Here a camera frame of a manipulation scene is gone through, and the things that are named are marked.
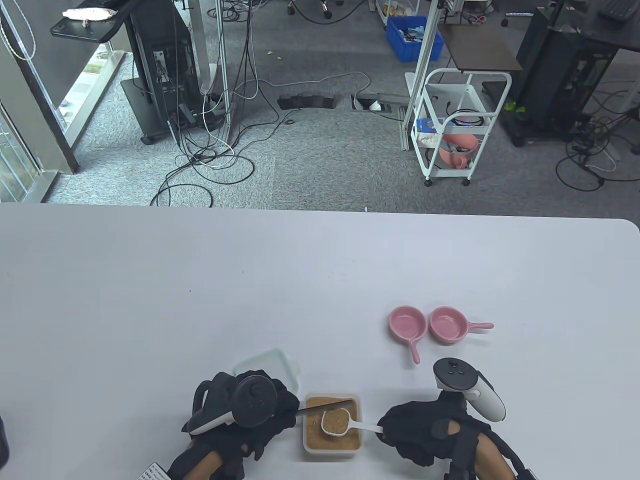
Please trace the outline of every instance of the blue container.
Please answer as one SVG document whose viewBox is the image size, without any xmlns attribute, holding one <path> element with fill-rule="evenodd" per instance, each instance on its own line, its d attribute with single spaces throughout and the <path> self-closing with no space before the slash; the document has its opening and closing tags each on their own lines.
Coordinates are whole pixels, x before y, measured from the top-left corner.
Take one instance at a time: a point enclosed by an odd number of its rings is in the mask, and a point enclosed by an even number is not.
<svg viewBox="0 0 640 480">
<path fill-rule="evenodd" d="M 389 17 L 387 21 L 387 41 L 402 62 L 418 61 L 422 42 L 405 42 L 404 34 L 410 28 L 427 26 L 427 17 Z M 438 61 L 442 56 L 444 40 L 440 32 L 436 32 L 431 50 L 431 61 Z"/>
</svg>

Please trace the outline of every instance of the glass wall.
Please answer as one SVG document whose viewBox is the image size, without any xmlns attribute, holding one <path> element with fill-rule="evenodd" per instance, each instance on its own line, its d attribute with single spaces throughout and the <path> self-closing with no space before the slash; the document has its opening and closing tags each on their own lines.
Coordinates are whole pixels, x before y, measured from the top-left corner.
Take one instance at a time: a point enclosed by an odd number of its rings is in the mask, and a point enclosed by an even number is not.
<svg viewBox="0 0 640 480">
<path fill-rule="evenodd" d="M 0 203 L 21 202 L 39 174 L 0 101 Z"/>
</svg>

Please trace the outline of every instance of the computer case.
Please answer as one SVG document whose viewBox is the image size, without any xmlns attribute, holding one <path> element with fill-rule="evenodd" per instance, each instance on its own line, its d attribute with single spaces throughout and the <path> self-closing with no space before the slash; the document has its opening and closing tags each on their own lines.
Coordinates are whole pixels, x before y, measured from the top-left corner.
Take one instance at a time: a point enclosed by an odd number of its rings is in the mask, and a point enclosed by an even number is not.
<svg viewBox="0 0 640 480">
<path fill-rule="evenodd" d="M 166 123 L 172 118 L 176 125 L 193 123 L 189 112 L 202 109 L 202 95 L 191 34 L 173 2 L 142 0 L 131 21 L 159 119 Z"/>
<path fill-rule="evenodd" d="M 617 51 L 578 33 L 551 32 L 518 105 L 539 127 L 568 132 Z"/>
</svg>

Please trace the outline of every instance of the spoon handle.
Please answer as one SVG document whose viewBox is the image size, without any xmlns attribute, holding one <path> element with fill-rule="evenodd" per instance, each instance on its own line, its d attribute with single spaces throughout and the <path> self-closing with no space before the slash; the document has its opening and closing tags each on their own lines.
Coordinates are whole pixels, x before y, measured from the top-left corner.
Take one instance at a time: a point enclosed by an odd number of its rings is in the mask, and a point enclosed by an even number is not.
<svg viewBox="0 0 640 480">
<path fill-rule="evenodd" d="M 371 425 L 362 422 L 356 422 L 355 420 L 352 420 L 349 423 L 349 428 L 357 428 L 360 430 L 369 430 L 376 433 L 382 433 L 382 427 L 380 425 Z"/>
</svg>

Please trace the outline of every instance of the knife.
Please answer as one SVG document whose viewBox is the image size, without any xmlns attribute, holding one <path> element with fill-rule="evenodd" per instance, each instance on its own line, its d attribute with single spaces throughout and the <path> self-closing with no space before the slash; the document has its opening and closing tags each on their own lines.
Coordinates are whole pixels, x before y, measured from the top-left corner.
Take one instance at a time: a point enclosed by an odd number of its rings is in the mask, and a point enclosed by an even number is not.
<svg viewBox="0 0 640 480">
<path fill-rule="evenodd" d="M 353 399 L 347 398 L 346 400 L 340 400 L 339 402 L 325 403 L 324 405 L 310 406 L 308 408 L 301 408 L 296 412 L 297 417 L 304 415 L 313 415 L 314 413 L 323 413 L 328 410 L 336 410 L 337 408 L 345 408 L 353 404 Z"/>
</svg>

